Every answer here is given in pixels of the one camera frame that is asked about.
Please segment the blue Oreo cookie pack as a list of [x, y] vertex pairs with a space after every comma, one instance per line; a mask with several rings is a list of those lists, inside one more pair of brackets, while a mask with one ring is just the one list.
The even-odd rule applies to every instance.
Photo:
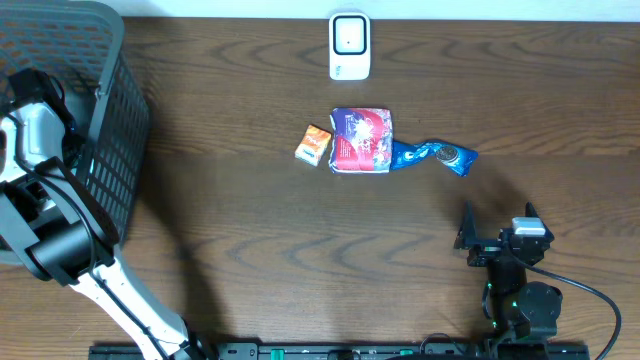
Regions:
[[428, 140], [418, 144], [394, 141], [390, 170], [407, 168], [429, 157], [435, 158], [456, 175], [465, 177], [478, 158], [478, 153], [441, 140]]

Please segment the small orange snack box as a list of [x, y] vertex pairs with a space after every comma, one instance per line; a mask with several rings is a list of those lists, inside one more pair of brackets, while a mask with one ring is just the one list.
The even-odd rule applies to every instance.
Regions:
[[317, 167], [322, 159], [332, 134], [314, 125], [309, 125], [297, 146], [294, 156], [309, 165]]

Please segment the red purple snack bag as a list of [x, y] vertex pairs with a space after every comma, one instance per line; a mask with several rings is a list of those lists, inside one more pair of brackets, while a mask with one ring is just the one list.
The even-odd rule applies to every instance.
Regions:
[[393, 123], [384, 108], [335, 108], [329, 168], [338, 174], [384, 174], [390, 171]]

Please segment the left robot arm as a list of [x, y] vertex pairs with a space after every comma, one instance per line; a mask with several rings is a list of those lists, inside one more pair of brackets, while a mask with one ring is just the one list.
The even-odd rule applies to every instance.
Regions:
[[84, 125], [56, 101], [2, 107], [1, 237], [36, 278], [95, 302], [144, 358], [214, 359], [122, 256], [147, 135], [146, 113], [124, 112]]

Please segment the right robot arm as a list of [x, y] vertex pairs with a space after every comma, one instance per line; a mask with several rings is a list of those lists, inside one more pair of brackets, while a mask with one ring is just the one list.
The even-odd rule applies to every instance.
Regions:
[[563, 295], [554, 286], [528, 281], [526, 271], [544, 259], [553, 240], [530, 202], [525, 214], [513, 218], [495, 238], [480, 237], [472, 207], [465, 205], [454, 247], [468, 252], [468, 266], [488, 272], [482, 307], [494, 334], [483, 341], [487, 357], [549, 357], [547, 340], [557, 334]]

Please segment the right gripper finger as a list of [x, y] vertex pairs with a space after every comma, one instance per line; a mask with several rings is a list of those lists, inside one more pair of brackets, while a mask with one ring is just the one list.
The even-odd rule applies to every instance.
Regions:
[[[536, 208], [534, 207], [532, 202], [527, 202], [525, 205], [525, 215], [526, 217], [538, 217], [542, 222], [543, 220], [541, 219], [540, 215], [538, 214]], [[548, 240], [553, 240], [554, 239], [554, 234], [551, 232], [551, 230], [547, 227], [547, 225], [544, 223], [545, 227], [546, 227], [546, 235], [542, 236]]]
[[471, 202], [467, 201], [464, 207], [463, 219], [457, 234], [458, 245], [475, 245], [477, 243], [477, 231]]

